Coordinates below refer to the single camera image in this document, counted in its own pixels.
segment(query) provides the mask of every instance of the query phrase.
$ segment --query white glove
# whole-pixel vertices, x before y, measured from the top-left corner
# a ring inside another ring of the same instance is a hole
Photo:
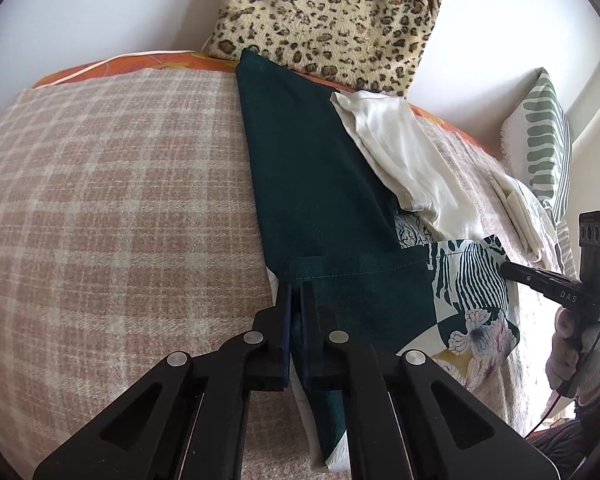
[[[578,351],[567,339],[573,335],[576,329],[576,317],[567,309],[560,307],[555,314],[555,333],[552,338],[552,352],[546,362],[546,376],[552,390],[556,390],[560,384],[571,379],[576,373],[578,363]],[[593,326],[584,331],[582,335],[582,351],[586,352],[583,359],[587,358],[588,352],[595,343],[600,332],[600,326]],[[586,366],[578,373],[579,386],[577,396],[587,400],[595,397],[600,389],[600,339],[596,348],[591,353]]]

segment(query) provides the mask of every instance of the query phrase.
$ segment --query black cable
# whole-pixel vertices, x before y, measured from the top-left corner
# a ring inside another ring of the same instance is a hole
[[[584,369],[587,367],[587,364],[589,363],[589,359],[591,359],[591,355],[593,354],[593,351],[596,349],[596,345],[598,344],[598,341],[600,341],[600,331],[598,332],[598,336],[596,337],[596,340],[594,341],[594,343],[593,343],[593,346],[591,347],[591,350],[589,351],[589,353],[588,353],[588,354],[587,354],[587,356],[585,357],[585,359],[584,359],[584,362],[583,362],[582,366],[580,367],[580,370],[578,370],[578,371],[576,372],[576,375],[575,375],[576,377],[577,377],[578,373],[582,373],[582,370],[584,370]],[[525,439],[526,439],[526,438],[529,438],[529,436],[530,436],[530,435],[531,435],[531,434],[532,434],[532,433],[533,433],[535,430],[537,430],[537,429],[540,427],[540,425],[541,425],[541,424],[542,424],[542,423],[543,423],[543,422],[546,420],[546,418],[549,416],[549,413],[551,413],[551,412],[554,410],[554,408],[555,408],[556,404],[558,404],[558,401],[559,401],[561,398],[562,398],[562,396],[558,395],[558,397],[557,397],[557,398],[554,400],[554,403],[551,405],[551,407],[550,407],[550,408],[547,410],[547,412],[544,414],[544,417],[543,417],[542,419],[540,419],[540,422],[538,422],[538,423],[536,424],[536,426],[535,426],[535,427],[534,427],[534,428],[533,428],[531,431],[529,431],[529,433],[527,433],[527,434],[526,434],[526,437],[525,437]]]

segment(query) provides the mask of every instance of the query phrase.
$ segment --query orange floral fabric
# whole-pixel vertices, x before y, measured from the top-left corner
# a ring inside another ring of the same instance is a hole
[[[58,80],[70,76],[71,74],[74,74],[76,72],[80,72],[80,70],[86,69],[91,65],[94,66],[88,70],[85,70],[85,72],[81,73],[80,75],[69,78],[66,81],[62,81],[60,84],[77,83],[78,81],[85,81],[87,79],[94,79],[97,77],[126,74],[130,72],[135,72],[137,70],[142,70],[143,68],[154,68],[157,70],[161,70],[163,68],[175,68],[190,70],[210,70],[212,72],[234,72],[237,64],[237,61],[214,59],[211,57],[207,57],[204,54],[200,54],[199,52],[170,52],[168,54],[143,54],[142,56],[129,55],[108,60],[103,64],[98,64],[98,62],[87,63],[84,65],[75,66],[73,68],[67,68],[65,70],[61,70],[60,72],[55,72],[54,74],[43,77],[41,80],[35,83],[35,85],[33,85],[32,88],[56,83]],[[307,79],[311,79],[312,81],[318,82],[323,85],[331,86],[341,90],[353,91],[351,88],[345,88],[331,81],[318,79],[317,77],[312,77],[309,75],[301,75]],[[478,146],[482,148],[485,152],[489,153],[490,155],[493,155],[493,153],[491,153],[490,150],[481,145],[480,142],[475,140],[469,134],[464,133],[459,128],[456,128],[452,124],[449,124],[446,121],[440,119],[439,117],[430,114],[422,108],[419,108],[412,104],[410,104],[410,107],[411,110],[413,110],[414,114],[420,117],[424,117],[436,124],[439,124],[440,127],[442,127],[444,130],[460,135],[467,142],[473,144],[474,146]]]

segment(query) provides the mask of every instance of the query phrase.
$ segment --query leopard print cushion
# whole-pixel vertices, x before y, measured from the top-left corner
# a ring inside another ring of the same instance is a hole
[[[249,48],[296,72],[404,95],[442,0],[224,0],[213,57]]]

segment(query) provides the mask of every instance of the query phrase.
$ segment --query green and white pillow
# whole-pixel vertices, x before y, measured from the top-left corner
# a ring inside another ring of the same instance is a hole
[[[504,121],[501,135],[512,176],[529,186],[554,222],[563,272],[574,276],[564,222],[571,178],[571,131],[544,68],[530,92]]]

